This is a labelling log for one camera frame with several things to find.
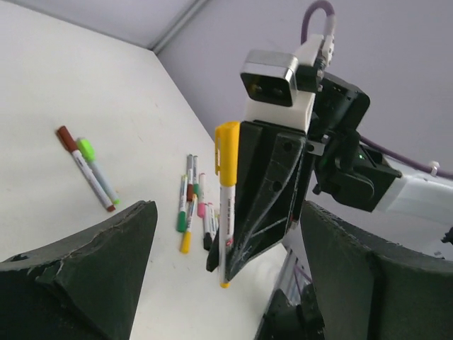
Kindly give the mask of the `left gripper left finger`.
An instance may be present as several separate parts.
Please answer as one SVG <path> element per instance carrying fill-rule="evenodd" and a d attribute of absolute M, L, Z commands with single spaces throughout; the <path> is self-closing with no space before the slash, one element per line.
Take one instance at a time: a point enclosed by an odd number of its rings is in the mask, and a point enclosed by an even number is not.
<path fill-rule="evenodd" d="M 128 339 L 158 210 L 107 220 L 1 262 L 2 339 Z"/>

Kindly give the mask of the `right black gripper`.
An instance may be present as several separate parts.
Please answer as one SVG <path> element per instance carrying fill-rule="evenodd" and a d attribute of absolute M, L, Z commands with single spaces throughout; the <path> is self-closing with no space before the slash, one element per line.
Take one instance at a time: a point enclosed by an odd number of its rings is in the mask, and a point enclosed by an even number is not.
<path fill-rule="evenodd" d="M 279 125 L 263 130 L 240 122 L 235 196 L 234 244 L 226 264 L 233 279 L 252 259 L 277 244 L 292 219 L 300 216 L 312 174 L 318 191 L 355 202 L 345 192 L 357 184 L 370 192 L 370 182 L 354 174 L 358 153 L 357 126 L 370 105 L 367 94 L 327 74 L 316 95 L 309 130 Z M 219 232 L 207 257 L 206 269 L 219 271 Z"/>

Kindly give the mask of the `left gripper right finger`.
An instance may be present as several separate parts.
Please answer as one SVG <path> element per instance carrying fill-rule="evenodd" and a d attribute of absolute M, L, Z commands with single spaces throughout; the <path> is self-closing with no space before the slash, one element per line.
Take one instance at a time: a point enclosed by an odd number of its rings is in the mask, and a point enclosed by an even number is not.
<path fill-rule="evenodd" d="M 451 339 L 452 262 L 306 201 L 302 237 L 326 339 Z"/>

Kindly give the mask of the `light green cap marker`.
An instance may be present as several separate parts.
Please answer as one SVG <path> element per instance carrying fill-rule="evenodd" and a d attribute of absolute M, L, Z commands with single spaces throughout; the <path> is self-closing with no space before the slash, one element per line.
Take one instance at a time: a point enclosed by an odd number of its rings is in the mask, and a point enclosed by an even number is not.
<path fill-rule="evenodd" d="M 88 163 L 88 166 L 91 168 L 96 180 L 101 185 L 101 188 L 105 191 L 113 205 L 118 205 L 120 203 L 119 196 L 110 181 L 108 180 L 105 172 L 101 169 L 100 164 L 96 158 L 95 150 L 92 147 L 88 139 L 80 137 L 76 140 L 76 145 L 79 148 L 82 156 Z"/>

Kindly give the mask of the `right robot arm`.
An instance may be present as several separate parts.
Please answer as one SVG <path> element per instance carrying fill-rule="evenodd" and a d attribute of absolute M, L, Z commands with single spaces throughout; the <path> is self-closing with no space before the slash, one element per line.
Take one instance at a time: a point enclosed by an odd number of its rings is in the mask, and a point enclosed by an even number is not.
<path fill-rule="evenodd" d="M 307 131 L 258 117 L 242 122 L 233 248 L 226 275 L 278 243 L 298 222 L 311 177 L 315 194 L 372 212 L 393 208 L 451 224 L 452 175 L 381 147 L 357 132 L 370 105 L 359 87 L 324 74 Z"/>

